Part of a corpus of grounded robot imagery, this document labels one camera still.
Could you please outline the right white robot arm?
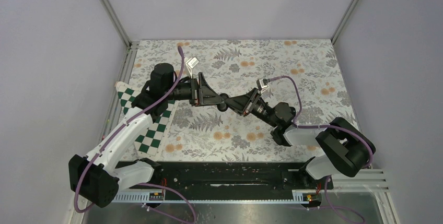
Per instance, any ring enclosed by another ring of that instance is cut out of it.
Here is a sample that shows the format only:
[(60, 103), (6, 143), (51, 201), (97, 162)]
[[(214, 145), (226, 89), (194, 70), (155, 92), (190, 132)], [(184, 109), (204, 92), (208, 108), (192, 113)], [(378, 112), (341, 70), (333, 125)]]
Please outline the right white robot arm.
[(272, 126), (271, 136), (278, 145), (314, 145), (323, 150), (323, 155), (306, 162), (299, 175), (306, 188), (315, 187), (327, 175), (354, 177), (371, 164), (376, 152), (374, 144), (342, 117), (326, 125), (294, 124), (297, 115), (294, 107), (286, 102), (270, 107), (258, 89), (235, 97), (223, 93), (221, 98), (220, 110), (231, 109), (241, 116), (252, 114)]

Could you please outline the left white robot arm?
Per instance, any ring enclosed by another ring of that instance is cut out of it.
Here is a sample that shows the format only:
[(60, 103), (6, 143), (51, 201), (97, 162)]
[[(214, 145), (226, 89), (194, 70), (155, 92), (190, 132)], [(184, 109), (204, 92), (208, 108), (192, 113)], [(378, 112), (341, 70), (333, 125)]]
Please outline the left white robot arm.
[(218, 105), (223, 98), (210, 88), (202, 73), (197, 79), (181, 82), (180, 76), (168, 63), (155, 65), (119, 125), (85, 156), (74, 155), (69, 163), (69, 180), (75, 193), (74, 201), (82, 196), (99, 207), (109, 205), (116, 194), (145, 183), (150, 188), (161, 184), (162, 174), (149, 159), (141, 159), (117, 168), (124, 152), (141, 131), (148, 129), (165, 112), (169, 100), (189, 100), (192, 106)]

